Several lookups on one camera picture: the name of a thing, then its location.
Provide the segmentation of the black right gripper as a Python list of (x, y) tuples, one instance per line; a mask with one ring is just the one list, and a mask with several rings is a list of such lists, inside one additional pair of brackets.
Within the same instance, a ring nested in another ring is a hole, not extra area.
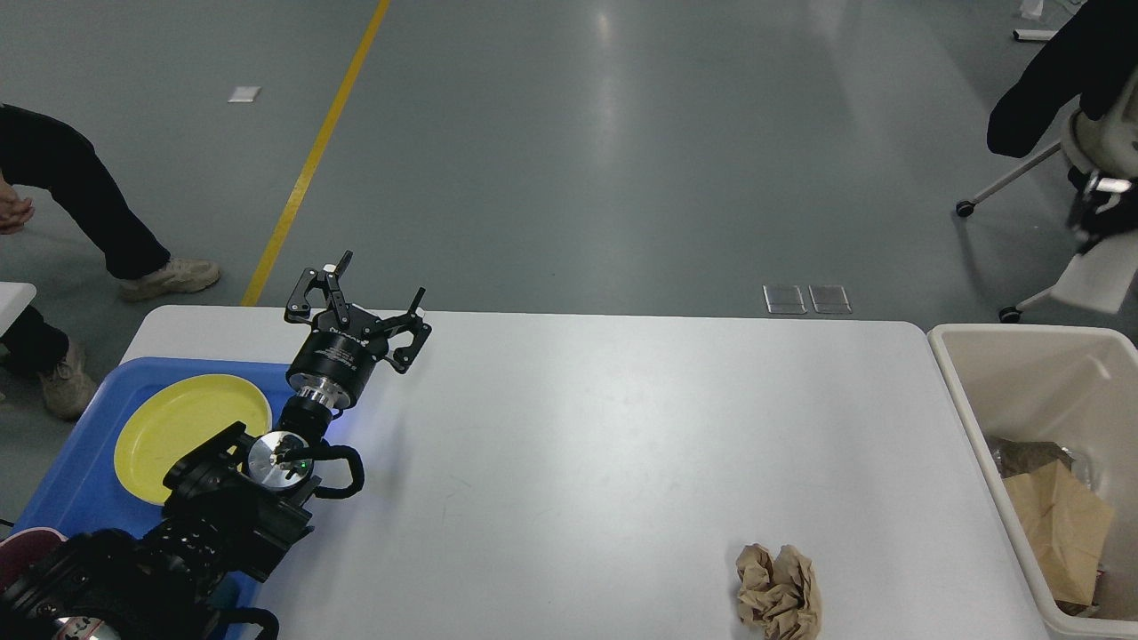
[(1066, 216), (1066, 227), (1077, 235), (1077, 253), (1086, 254), (1098, 243), (1137, 228), (1137, 182), (1094, 170), (1069, 169), (1070, 184), (1077, 188)]

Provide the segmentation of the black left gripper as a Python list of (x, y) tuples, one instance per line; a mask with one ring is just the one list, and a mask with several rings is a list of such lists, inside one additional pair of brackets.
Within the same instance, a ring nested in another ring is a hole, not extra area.
[(378, 362), (409, 374), (432, 333), (421, 312), (427, 289), (420, 287), (401, 315), (377, 317), (351, 307), (341, 289), (354, 253), (345, 251), (331, 266), (305, 268), (289, 300), (284, 322), (310, 325), (310, 335), (287, 369), (297, 396), (315, 389), (330, 410), (347, 410), (358, 397)]

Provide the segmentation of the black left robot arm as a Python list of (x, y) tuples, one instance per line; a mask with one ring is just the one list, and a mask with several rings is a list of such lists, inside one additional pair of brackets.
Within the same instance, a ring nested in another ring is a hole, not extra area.
[(179, 458), (163, 477), (160, 522), (143, 536), (69, 536), (5, 580), (5, 639), (208, 639), (236, 625), (277, 639), (273, 612), (224, 608), (218, 586), (232, 572), (267, 580), (312, 533), (310, 499), (345, 500), (365, 487), (361, 454), (325, 433), (358, 404), (379, 362), (409, 372), (432, 331), (424, 288), (402, 315), (345, 300), (352, 256), (302, 272), (284, 304), (284, 321), (310, 333), (284, 374), (292, 396), (277, 425), (251, 436), (232, 422)]

